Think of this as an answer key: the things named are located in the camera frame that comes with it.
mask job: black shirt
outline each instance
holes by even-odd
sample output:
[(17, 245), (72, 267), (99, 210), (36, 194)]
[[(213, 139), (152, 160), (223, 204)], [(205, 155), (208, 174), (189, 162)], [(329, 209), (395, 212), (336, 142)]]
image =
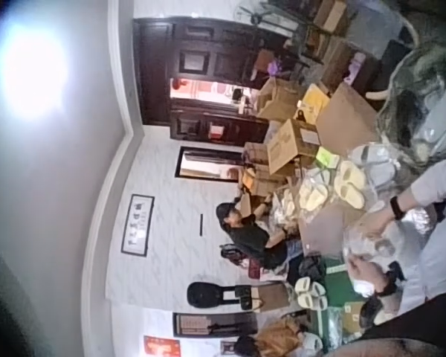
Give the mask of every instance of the black shirt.
[(243, 253), (258, 260), (263, 268), (273, 269), (285, 262), (288, 256), (285, 242), (266, 248), (269, 234), (256, 224), (254, 214), (243, 218), (242, 224), (243, 227), (230, 228), (229, 235)]

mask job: dark hair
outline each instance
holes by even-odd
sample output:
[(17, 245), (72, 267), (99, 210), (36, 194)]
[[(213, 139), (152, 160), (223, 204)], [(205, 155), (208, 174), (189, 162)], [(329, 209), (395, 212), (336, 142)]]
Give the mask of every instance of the dark hair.
[(248, 335), (238, 338), (234, 351), (240, 357), (261, 357), (261, 353), (256, 346), (256, 340)]
[(227, 234), (230, 234), (230, 226), (224, 221), (232, 210), (235, 210), (235, 205), (241, 201), (240, 197), (235, 197), (232, 202), (220, 203), (216, 207), (216, 217), (218, 218), (220, 227)]

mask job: packaging material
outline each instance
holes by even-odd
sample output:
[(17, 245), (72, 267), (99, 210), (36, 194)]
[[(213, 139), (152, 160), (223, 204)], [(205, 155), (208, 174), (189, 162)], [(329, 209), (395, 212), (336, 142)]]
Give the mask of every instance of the packaging material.
[(348, 302), (343, 306), (342, 326), (344, 335), (361, 334), (360, 312), (363, 302)]
[(257, 117), (284, 122), (292, 118), (302, 88), (286, 80), (269, 78), (259, 90), (256, 99)]
[(344, 39), (333, 37), (330, 41), (332, 51), (326, 53), (320, 81), (331, 93), (345, 82), (358, 93), (365, 94), (378, 70), (378, 60)]
[(269, 166), (253, 165), (247, 168), (242, 177), (243, 186), (252, 196), (266, 197), (273, 193), (279, 186), (285, 184), (284, 175), (269, 175)]
[(327, 322), (329, 325), (329, 351), (336, 350), (343, 342), (343, 310), (340, 307), (329, 306), (327, 309)]
[(323, 0), (314, 23), (334, 34), (342, 34), (348, 23), (347, 4), (341, 0)]
[(297, 110), (293, 119), (300, 120), (299, 111), (302, 111), (306, 122), (315, 125), (317, 117), (327, 104), (329, 104), (329, 96), (312, 83), (302, 100), (297, 103)]
[(355, 147), (380, 141), (376, 118), (377, 112), (352, 87), (341, 83), (317, 119), (320, 143), (346, 157)]
[(298, 158), (301, 167), (311, 165), (319, 150), (315, 126), (297, 120), (287, 120), (268, 143), (270, 174), (286, 174), (287, 165)]
[(384, 142), (418, 174), (446, 159), (446, 48), (427, 43), (410, 52), (388, 90), (377, 120)]
[(264, 144), (246, 143), (243, 148), (243, 161), (246, 164), (267, 165), (269, 163), (268, 148)]

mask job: wall scroll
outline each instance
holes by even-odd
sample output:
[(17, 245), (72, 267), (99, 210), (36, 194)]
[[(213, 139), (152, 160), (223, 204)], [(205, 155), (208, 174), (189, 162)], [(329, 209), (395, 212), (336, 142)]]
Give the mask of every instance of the wall scroll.
[(147, 256), (154, 199), (152, 196), (132, 194), (120, 248), (122, 253)]

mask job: red sign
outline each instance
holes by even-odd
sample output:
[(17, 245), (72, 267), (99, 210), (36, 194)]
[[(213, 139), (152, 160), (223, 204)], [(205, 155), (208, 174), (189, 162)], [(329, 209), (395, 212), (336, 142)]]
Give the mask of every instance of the red sign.
[(143, 347), (147, 355), (158, 357), (181, 357), (179, 340), (144, 336)]

